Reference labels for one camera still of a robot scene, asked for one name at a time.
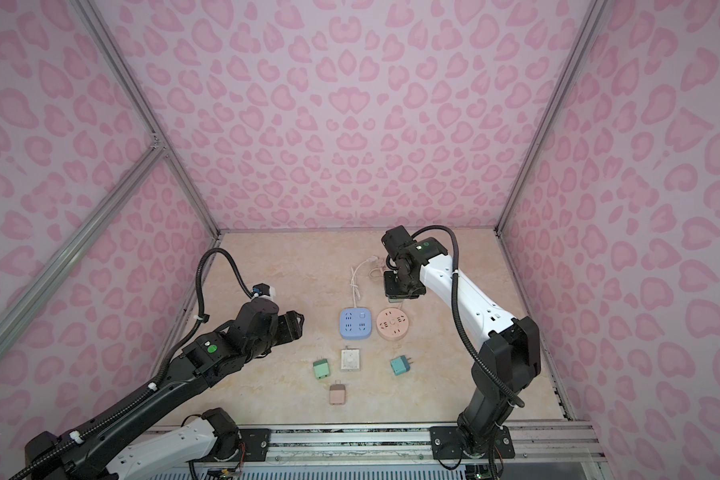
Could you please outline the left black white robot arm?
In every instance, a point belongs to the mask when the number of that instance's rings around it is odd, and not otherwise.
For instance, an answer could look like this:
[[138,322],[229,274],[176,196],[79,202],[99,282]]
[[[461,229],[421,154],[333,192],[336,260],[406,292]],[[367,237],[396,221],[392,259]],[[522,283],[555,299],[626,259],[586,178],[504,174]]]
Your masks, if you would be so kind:
[[205,457],[245,458],[240,429],[222,408],[202,413],[188,424],[151,440],[142,435],[194,397],[239,372],[249,362],[299,340],[305,318],[281,312],[267,284],[241,288],[247,300],[237,315],[200,334],[208,321],[203,273],[214,255],[230,266],[231,254],[220,247],[206,251],[195,274],[198,312],[190,331],[168,349],[156,374],[124,399],[60,435],[44,431],[25,447],[26,465],[18,479],[149,479],[182,463]]

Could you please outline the diagonal aluminium frame bar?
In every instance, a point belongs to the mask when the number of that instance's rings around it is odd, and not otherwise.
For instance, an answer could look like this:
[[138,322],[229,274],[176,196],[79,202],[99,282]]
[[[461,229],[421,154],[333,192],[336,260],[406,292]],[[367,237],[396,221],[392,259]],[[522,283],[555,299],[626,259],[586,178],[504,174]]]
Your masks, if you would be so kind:
[[155,142],[1,313],[0,361],[163,159],[164,150],[164,143]]

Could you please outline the teal plug adapter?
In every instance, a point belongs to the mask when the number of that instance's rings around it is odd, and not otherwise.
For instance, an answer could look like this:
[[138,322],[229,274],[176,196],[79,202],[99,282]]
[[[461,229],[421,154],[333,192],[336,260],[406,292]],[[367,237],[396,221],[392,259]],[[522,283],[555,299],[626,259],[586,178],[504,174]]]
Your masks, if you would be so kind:
[[390,367],[395,376],[400,376],[411,370],[411,361],[408,357],[401,355],[390,361]]

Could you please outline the blue square power strip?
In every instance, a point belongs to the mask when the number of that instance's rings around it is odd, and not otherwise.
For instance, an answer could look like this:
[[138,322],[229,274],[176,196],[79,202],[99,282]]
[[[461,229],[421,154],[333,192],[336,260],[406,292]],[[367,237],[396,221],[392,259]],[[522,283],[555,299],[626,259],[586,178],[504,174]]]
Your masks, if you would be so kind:
[[373,321],[369,309],[345,308],[339,315],[339,334],[344,340],[364,340],[372,333]]

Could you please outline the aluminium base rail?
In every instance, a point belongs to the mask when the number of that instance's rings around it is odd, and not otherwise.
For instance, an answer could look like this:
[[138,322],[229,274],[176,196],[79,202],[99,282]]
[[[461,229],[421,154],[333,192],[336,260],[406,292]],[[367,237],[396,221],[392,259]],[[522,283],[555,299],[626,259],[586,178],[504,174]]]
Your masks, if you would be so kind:
[[579,464],[594,475],[606,461],[593,427],[583,421],[508,421],[492,454],[461,450],[448,423],[243,425],[218,433],[199,418],[176,429],[155,427],[105,462],[122,479],[147,479],[172,467],[381,467],[464,468]]

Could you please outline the light green plug adapter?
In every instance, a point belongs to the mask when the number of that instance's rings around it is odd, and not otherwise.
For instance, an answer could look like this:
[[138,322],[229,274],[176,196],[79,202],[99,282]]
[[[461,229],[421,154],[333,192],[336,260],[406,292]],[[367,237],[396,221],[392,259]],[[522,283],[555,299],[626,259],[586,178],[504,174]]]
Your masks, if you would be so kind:
[[317,380],[328,378],[331,375],[330,365],[327,359],[320,359],[312,364],[313,373]]

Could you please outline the pink plug adapter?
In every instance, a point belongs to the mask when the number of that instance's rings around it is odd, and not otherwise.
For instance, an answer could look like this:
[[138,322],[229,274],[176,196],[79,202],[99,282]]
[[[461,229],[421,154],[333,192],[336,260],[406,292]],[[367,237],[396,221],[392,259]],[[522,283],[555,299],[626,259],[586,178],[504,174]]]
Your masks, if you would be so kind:
[[329,387],[328,401],[330,405],[344,405],[347,393],[344,384],[336,383]]

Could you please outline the white square plug adapter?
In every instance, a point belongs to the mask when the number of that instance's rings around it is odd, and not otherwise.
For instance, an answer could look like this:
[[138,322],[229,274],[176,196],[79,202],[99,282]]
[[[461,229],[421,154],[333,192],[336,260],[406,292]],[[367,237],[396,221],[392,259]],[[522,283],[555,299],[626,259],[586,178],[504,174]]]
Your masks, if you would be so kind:
[[361,355],[359,349],[342,349],[340,353],[341,371],[359,371],[361,369]]

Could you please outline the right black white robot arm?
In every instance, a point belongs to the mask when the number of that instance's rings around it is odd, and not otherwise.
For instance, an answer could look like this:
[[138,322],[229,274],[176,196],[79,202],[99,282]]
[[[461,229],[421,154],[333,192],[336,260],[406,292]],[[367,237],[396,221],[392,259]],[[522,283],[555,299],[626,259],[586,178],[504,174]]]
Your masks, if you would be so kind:
[[536,322],[500,307],[461,269],[456,234],[443,225],[409,232],[396,226],[381,238],[387,257],[385,295],[414,300],[427,293],[449,307],[457,335],[472,359],[475,392],[459,414],[454,442],[460,454],[494,462],[505,438],[504,423],[523,408],[520,393],[541,373],[541,339]]

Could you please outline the pink round power strip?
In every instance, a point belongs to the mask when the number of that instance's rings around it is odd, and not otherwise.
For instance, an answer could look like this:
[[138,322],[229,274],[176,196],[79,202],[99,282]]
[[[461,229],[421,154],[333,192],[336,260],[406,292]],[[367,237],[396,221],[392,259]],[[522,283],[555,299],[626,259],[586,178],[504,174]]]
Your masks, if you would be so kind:
[[376,317],[376,329],[381,338],[387,341],[403,339],[409,329],[408,315],[399,308],[386,308]]

